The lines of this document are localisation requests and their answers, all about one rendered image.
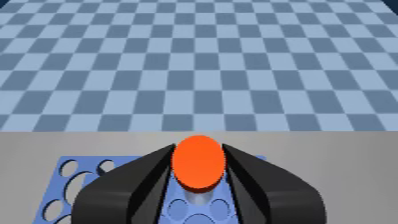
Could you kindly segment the orange-capped centrifuge tube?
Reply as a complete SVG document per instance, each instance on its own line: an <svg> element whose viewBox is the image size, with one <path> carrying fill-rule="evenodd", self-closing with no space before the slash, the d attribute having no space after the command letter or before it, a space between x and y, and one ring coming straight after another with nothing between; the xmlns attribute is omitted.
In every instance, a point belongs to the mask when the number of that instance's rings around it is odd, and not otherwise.
<svg viewBox="0 0 398 224"><path fill-rule="evenodd" d="M225 172L225 153L220 143L207 136L193 135L177 143L170 168L188 202L204 205Z"/></svg>

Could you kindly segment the blue tube rack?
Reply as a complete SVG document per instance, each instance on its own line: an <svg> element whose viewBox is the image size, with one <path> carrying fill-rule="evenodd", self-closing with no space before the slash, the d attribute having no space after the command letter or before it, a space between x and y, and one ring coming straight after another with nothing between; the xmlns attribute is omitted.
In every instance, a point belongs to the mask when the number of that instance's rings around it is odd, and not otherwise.
<svg viewBox="0 0 398 224"><path fill-rule="evenodd" d="M53 169L31 224L70 224L70 206L79 190L136 156L62 156ZM232 193L223 180L213 191L193 196L168 177L158 224L239 224Z"/></svg>

